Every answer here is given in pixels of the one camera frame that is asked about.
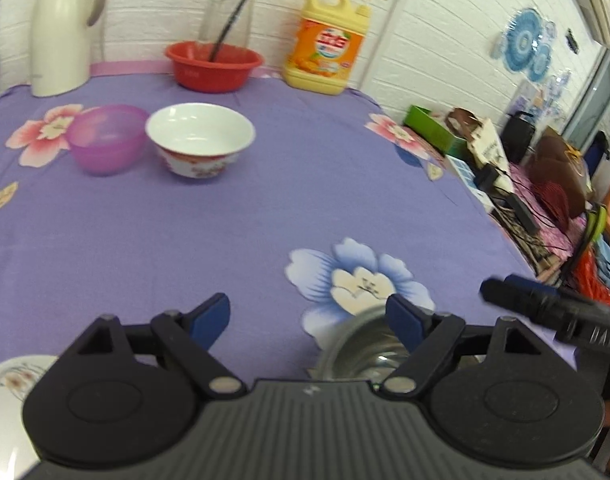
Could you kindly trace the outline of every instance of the dark red cloth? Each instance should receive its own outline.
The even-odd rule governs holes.
[[[569,229],[569,203],[563,187],[555,182],[543,182],[532,184],[531,190],[556,227],[566,233]]]

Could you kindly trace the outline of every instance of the orange label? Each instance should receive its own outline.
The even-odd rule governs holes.
[[[347,80],[362,38],[364,36],[342,28],[303,19],[288,66],[310,74]]]

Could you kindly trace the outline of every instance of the white thermos jug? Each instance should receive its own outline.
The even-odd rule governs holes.
[[[90,76],[90,27],[106,0],[38,0],[32,16],[30,80],[32,94],[63,94]]]

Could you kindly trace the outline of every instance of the stainless steel bowl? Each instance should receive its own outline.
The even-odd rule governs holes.
[[[376,306],[339,327],[334,344],[323,351],[312,376],[322,381],[367,379],[379,384],[408,357],[387,325],[385,305]]]

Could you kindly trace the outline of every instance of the glass cylinder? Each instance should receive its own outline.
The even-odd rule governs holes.
[[[201,59],[209,59],[214,44],[218,41],[230,17],[241,0],[209,0],[200,24],[197,47]],[[247,60],[246,49],[252,29],[255,0],[246,0],[238,18],[233,22],[222,41],[216,62],[238,63]]]

